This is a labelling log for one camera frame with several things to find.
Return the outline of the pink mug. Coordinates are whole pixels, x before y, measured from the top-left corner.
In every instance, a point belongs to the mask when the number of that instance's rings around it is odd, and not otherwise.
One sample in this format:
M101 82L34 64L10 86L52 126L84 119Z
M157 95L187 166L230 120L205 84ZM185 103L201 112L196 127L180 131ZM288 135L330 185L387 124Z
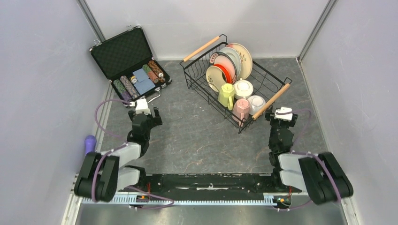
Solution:
M237 122L239 127L242 127L244 122L248 120L250 103L247 99L239 99L233 106L233 120Z

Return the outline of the white cup with handle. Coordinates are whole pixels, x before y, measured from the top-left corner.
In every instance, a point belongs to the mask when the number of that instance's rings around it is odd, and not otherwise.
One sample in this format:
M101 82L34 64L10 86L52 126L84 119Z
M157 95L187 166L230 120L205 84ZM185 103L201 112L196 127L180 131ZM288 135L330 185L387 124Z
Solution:
M254 91L254 87L250 81L240 79L233 84L235 90L235 99L248 99Z

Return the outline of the yellow green mug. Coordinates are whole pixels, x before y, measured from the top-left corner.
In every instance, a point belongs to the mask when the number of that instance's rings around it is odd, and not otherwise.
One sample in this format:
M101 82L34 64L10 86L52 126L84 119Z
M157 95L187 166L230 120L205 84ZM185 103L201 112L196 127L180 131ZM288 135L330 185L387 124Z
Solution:
M225 83L221 86L218 94L218 102L228 108L229 110L233 109L233 100L235 96L234 86L230 83Z

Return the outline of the pink and cream plate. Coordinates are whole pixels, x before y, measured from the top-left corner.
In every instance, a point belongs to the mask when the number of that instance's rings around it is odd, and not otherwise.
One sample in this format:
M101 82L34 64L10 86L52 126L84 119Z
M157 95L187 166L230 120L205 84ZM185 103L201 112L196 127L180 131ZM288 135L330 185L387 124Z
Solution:
M239 54L241 60L241 71L238 79L247 79L253 69L253 59L251 54L242 44L239 43L230 43L227 47L233 48Z

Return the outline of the black wire dish rack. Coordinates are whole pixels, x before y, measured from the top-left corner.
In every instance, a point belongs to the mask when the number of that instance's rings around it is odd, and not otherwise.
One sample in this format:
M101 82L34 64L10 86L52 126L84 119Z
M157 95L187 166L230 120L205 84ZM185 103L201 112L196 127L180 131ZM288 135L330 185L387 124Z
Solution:
M233 112L228 110L227 107L222 106L217 101L218 93L214 87L208 84L206 78L206 71L211 66L211 56L228 44L228 36L220 34L185 57L180 65L183 68L187 87L197 92L210 106L223 115L224 119L237 127L238 132L241 133L253 124L253 117L249 116L247 120L241 120L233 115ZM288 77L284 80L279 79L255 60L251 60L251 63L252 69L248 81L253 84L253 93L265 98L265 100L271 99L286 84L292 83L292 79Z

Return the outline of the cream plate with black spot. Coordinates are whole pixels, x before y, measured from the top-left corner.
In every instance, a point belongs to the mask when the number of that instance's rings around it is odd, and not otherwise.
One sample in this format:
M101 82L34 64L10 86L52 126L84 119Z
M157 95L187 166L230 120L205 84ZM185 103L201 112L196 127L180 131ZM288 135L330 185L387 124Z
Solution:
M217 66L210 66L206 71L206 80L210 88L219 92L221 87L227 83L223 71Z

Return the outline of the white scalloped plate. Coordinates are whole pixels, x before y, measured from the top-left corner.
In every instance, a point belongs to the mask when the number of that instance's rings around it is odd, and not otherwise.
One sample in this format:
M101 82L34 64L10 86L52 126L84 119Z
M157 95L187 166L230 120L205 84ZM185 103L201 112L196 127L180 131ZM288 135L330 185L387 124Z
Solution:
M235 65L235 68L237 69L236 75L239 76L240 72L241 72L241 67L242 67L239 53L235 49L228 47L228 46L222 48L220 50L220 52L225 53L228 56L230 56L230 58L232 59L234 65Z

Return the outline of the orange plate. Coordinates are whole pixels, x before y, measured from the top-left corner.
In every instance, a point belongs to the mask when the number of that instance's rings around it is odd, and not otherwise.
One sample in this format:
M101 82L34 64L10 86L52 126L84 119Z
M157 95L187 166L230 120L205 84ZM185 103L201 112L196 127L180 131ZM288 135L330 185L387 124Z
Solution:
M222 71L225 82L232 84L232 77L228 70L221 64L214 64L214 66L218 67Z

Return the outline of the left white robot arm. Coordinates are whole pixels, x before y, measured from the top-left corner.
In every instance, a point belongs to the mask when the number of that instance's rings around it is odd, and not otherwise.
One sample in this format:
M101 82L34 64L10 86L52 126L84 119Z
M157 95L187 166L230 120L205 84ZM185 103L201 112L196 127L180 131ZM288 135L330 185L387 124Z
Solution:
M132 160L143 157L149 146L152 128L162 125L158 107L149 114L129 111L132 129L127 142L107 152L87 153L77 180L74 194L92 199L94 202L109 202L118 190L131 186L142 191L147 186L145 169L131 166Z

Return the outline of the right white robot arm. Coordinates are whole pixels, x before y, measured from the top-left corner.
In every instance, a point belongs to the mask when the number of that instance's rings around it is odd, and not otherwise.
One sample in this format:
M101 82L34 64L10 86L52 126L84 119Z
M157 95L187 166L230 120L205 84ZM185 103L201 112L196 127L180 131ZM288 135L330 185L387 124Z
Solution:
M287 107L267 109L265 119L271 125L268 147L274 167L271 186L284 191L288 186L308 193L316 205L339 202L352 197L353 186L331 152L310 153L293 149L298 138L290 128L295 126L297 111Z

